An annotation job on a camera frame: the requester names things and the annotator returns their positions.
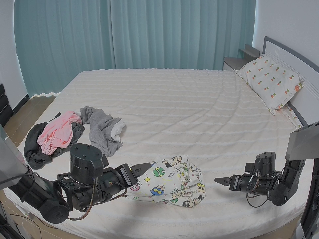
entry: white wall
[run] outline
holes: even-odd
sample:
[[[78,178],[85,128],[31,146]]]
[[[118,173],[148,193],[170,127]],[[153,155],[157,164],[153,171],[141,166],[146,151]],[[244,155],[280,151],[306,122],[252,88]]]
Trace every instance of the white wall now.
[[[256,0],[253,46],[260,52],[265,35],[319,65],[319,0]]]
[[[14,0],[0,0],[0,83],[12,109],[27,95],[16,54],[13,8]]]

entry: black garment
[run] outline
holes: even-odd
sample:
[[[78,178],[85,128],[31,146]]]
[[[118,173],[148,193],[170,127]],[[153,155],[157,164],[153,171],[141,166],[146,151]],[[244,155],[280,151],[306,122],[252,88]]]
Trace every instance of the black garment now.
[[[57,148],[53,154],[46,155],[42,153],[41,146],[38,145],[38,137],[43,133],[44,128],[48,123],[43,122],[37,125],[29,131],[26,137],[26,143],[24,145],[24,156],[26,161],[29,163],[32,169],[41,169],[46,163],[52,162],[54,157],[60,156],[62,153],[69,151],[71,146],[77,143],[78,139],[84,131],[84,126],[77,122],[72,122],[72,131],[73,137],[70,141],[70,144],[67,148]]]

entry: clothing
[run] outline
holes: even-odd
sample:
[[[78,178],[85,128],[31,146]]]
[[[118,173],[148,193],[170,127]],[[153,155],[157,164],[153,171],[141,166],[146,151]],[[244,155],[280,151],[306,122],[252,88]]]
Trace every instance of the clothing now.
[[[30,165],[32,169],[41,169],[46,163],[52,162],[54,157],[60,156],[62,153],[70,150],[71,146],[77,143],[78,139],[82,135],[83,131],[85,130],[84,126],[80,123],[72,122],[72,131],[73,137],[71,142],[67,148],[57,148],[52,155],[46,155],[42,153],[41,146],[38,145],[38,137],[43,133],[44,128],[48,123],[43,122],[37,125],[29,131],[26,142],[24,145],[24,156],[26,161]]]
[[[102,109],[86,106],[80,111],[74,111],[80,115],[84,124],[90,123],[89,140],[91,145],[99,148],[106,157],[111,157],[122,146],[119,133],[125,126],[121,118],[113,118],[106,115]]]
[[[44,154],[53,154],[57,147],[68,147],[73,137],[72,122],[81,123],[82,120],[74,112],[66,112],[46,125],[38,138]]]
[[[125,197],[194,207],[206,197],[206,190],[201,170],[187,156],[157,157]]]

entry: gray sweater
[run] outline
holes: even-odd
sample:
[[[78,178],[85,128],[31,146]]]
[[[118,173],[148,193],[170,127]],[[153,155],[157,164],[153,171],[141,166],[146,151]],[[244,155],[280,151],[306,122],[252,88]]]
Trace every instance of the gray sweater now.
[[[74,111],[82,118],[83,124],[90,123],[89,140],[91,145],[99,148],[106,157],[111,157],[122,146],[118,136],[125,126],[121,118],[106,115],[102,109],[86,106]]]

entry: pink garment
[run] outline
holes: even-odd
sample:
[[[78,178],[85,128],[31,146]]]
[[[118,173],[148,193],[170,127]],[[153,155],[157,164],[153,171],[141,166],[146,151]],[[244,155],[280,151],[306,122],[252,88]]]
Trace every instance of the pink garment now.
[[[74,112],[66,112],[46,125],[38,137],[38,145],[41,145],[44,154],[51,155],[58,147],[68,147],[73,137],[72,122],[81,123],[81,117]]]

